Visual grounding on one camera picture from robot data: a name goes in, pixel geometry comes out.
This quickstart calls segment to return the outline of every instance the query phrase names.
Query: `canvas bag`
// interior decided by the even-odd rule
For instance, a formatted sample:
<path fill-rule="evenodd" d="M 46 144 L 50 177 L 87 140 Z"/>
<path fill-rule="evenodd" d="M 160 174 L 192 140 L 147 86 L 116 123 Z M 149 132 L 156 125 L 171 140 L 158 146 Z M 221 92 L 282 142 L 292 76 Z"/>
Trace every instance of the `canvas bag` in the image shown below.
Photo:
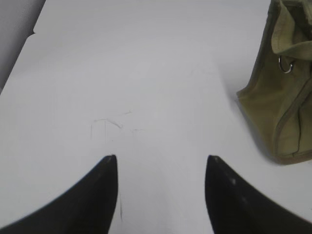
<path fill-rule="evenodd" d="M 251 79 L 237 93 L 280 162 L 312 158 L 312 0 L 272 0 Z"/>

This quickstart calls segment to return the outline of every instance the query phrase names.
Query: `white surface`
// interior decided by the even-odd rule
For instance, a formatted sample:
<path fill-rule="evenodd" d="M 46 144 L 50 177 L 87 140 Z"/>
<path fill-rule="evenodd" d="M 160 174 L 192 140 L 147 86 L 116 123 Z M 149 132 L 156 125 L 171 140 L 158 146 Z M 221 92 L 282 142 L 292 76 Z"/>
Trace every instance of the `white surface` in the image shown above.
<path fill-rule="evenodd" d="M 112 234 L 212 233 L 209 154 L 312 221 L 312 163 L 269 161 L 234 101 L 268 6 L 47 1 L 0 97 L 0 225 L 54 199 L 111 153 L 123 209 L 121 221 L 118 201 Z"/>

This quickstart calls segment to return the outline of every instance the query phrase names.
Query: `pencil mark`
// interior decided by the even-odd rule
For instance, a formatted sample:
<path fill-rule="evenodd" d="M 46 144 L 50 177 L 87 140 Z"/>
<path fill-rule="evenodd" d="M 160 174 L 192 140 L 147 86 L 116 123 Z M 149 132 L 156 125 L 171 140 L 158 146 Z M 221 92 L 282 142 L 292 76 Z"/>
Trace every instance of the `pencil mark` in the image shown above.
<path fill-rule="evenodd" d="M 93 123 L 91 123 L 90 139 L 92 139 L 92 130 L 93 130 Z"/>
<path fill-rule="evenodd" d="M 104 120 L 106 120 L 106 118 L 95 119 L 95 120 L 93 120 L 93 122 L 96 123 L 96 122 L 104 121 Z"/>
<path fill-rule="evenodd" d="M 121 219 L 121 222 L 122 222 L 122 202 L 121 202 L 121 196 L 120 196 L 120 219 Z"/>
<path fill-rule="evenodd" d="M 132 129 L 131 130 L 132 133 L 141 132 L 141 131 L 144 131 L 144 129 Z"/>
<path fill-rule="evenodd" d="M 125 115 L 128 115 L 128 114 L 132 114 L 132 111 L 130 110 L 130 111 L 126 112 L 126 113 L 123 113 L 123 114 L 121 114 L 121 116 L 125 116 Z"/>
<path fill-rule="evenodd" d="M 122 124 L 118 124 L 118 123 L 116 123 L 115 121 L 113 121 L 113 120 L 111 120 L 111 119 L 109 119 L 109 118 L 107 118 L 106 121 L 109 122 L 109 123 L 111 123 L 111 124 L 113 124 L 113 125 L 115 125 L 115 126 L 118 127 L 119 129 L 122 129 L 122 128 L 123 128 L 123 125 L 122 125 Z"/>
<path fill-rule="evenodd" d="M 105 142 L 106 142 L 106 139 L 107 139 L 106 121 L 104 122 L 104 132 L 105 132 Z"/>

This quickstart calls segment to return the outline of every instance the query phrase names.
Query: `bag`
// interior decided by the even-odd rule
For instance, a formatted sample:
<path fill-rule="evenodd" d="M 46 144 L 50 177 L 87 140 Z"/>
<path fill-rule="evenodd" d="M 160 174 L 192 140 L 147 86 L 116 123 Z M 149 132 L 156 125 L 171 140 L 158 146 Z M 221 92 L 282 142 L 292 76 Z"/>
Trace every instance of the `bag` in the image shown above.
<path fill-rule="evenodd" d="M 237 93 L 271 154 L 312 158 L 312 0 L 272 0 L 246 88 Z"/>

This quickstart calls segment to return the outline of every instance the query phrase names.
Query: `olive green canvas bag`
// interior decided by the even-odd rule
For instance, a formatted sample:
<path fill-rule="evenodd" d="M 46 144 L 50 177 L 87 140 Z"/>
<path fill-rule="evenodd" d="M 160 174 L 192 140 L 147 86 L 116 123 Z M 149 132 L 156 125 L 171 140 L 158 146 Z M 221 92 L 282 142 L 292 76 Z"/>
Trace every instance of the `olive green canvas bag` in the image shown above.
<path fill-rule="evenodd" d="M 280 162 L 312 158 L 312 0 L 272 0 L 242 109 Z"/>

